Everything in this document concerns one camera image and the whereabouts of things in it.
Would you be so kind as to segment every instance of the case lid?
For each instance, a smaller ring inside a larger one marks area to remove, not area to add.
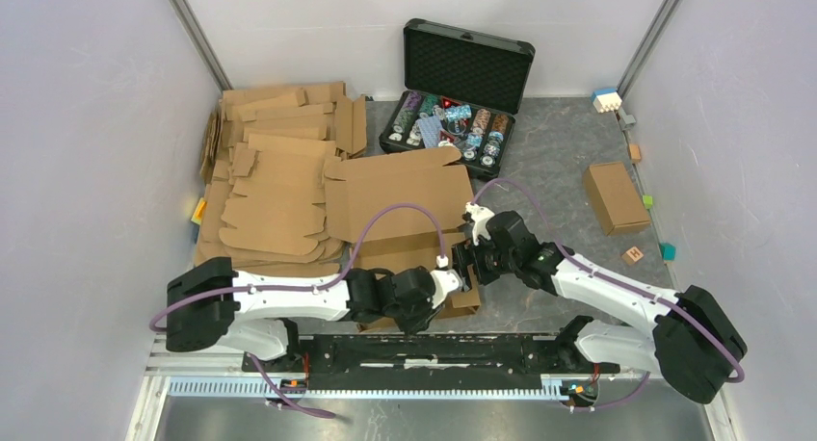
[[[403,45],[406,88],[519,112],[536,54],[531,43],[412,19]]]

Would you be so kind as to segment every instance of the white connector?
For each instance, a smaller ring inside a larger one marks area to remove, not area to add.
[[[493,218],[493,212],[486,207],[468,202],[465,204],[465,213],[471,217],[474,223],[474,228],[471,231],[471,240],[474,241],[474,245],[478,246],[480,244],[479,236],[490,240],[490,234],[488,234],[486,224],[488,224],[488,220]]]

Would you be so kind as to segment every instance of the cyan block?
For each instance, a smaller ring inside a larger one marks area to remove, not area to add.
[[[658,244],[661,248],[661,257],[664,258],[664,261],[673,261],[675,259],[675,246],[667,243],[662,242]]]

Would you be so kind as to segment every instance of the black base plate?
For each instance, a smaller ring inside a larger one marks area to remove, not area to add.
[[[301,337],[300,349],[308,355],[313,390],[541,389],[541,374],[593,372],[587,361],[564,364],[553,339],[532,333],[314,335]],[[264,370],[303,372],[301,356],[266,362]],[[412,367],[415,359],[467,367]],[[605,374],[620,370],[600,367]],[[257,372],[246,355],[242,370]]]

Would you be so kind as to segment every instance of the stack of cardboard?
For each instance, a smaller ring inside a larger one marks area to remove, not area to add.
[[[225,91],[207,129],[208,182],[196,265],[229,256],[242,271],[338,272],[343,241],[326,230],[324,170],[366,148],[365,99],[342,82]]]

